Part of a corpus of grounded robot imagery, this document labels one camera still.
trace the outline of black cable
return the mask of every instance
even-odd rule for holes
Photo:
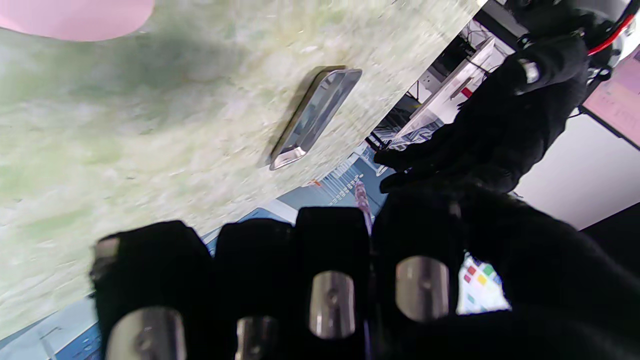
[[[571,115],[570,117],[568,117],[568,118],[566,118],[566,119],[567,119],[567,120],[569,120],[569,119],[572,119],[572,118],[574,118],[574,117],[578,117],[578,116],[580,116],[580,115],[584,115],[584,113],[583,113],[582,111],[578,110],[578,113],[577,113],[577,114],[575,114],[575,115]]]
[[[480,70],[482,70],[482,71],[484,72],[484,74],[485,74],[485,75],[489,74],[489,71],[488,71],[488,70],[486,70],[486,69],[484,69],[482,66],[480,66],[480,65],[478,65],[478,64],[476,64],[476,63],[474,63],[474,62],[472,62],[472,61],[471,61],[471,59],[469,59],[469,58],[465,58],[465,60],[469,61],[469,63],[471,63],[471,65],[473,65],[473,66],[475,66],[475,67],[479,68]]]

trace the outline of red cable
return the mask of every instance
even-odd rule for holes
[[[609,45],[613,44],[613,42],[616,40],[616,38],[620,35],[620,33],[622,31],[625,30],[625,28],[627,26],[629,26],[629,24],[631,24],[631,22],[634,20],[634,16],[635,15],[629,15],[627,16],[627,18],[622,22],[622,24],[620,24],[620,27],[618,29],[616,29],[616,31],[614,31],[613,34],[611,34],[611,36],[609,36],[607,38],[607,40],[604,40],[604,42],[596,47],[594,47],[593,49],[589,50],[589,56],[594,55],[599,53],[600,51],[606,49]]]

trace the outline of pink object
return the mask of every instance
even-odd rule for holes
[[[139,29],[154,0],[0,0],[0,27],[72,41],[101,41]]]
[[[640,47],[598,85],[584,106],[629,140],[640,145]]]

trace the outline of wire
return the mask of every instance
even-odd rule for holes
[[[580,116],[580,115],[584,115],[584,113],[583,113],[582,111],[578,110],[578,113],[577,113],[577,114],[575,114],[575,115],[571,115],[570,117],[568,117],[568,118],[566,118],[566,119],[567,119],[567,120],[569,120],[569,119],[572,119],[572,118],[574,118],[574,117],[578,117],[578,116]]]
[[[634,20],[634,17],[635,15],[627,16],[627,18],[620,24],[620,26],[613,32],[613,34],[611,34],[611,36],[609,36],[606,40],[604,40],[604,42],[602,42],[600,45],[589,50],[589,56],[597,54],[600,51],[609,47],[611,44],[613,44],[613,42],[617,39],[620,33],[624,31],[625,28],[629,26],[629,24]]]
[[[473,65],[473,66],[479,68],[480,70],[482,70],[485,75],[487,75],[489,73],[489,70],[486,70],[484,67],[472,62],[471,60],[469,60],[469,58],[466,58],[465,60],[469,61],[469,63],[471,63],[471,65]]]

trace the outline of white wall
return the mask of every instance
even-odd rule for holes
[[[640,151],[587,115],[569,119],[516,193],[583,229],[640,202]]]

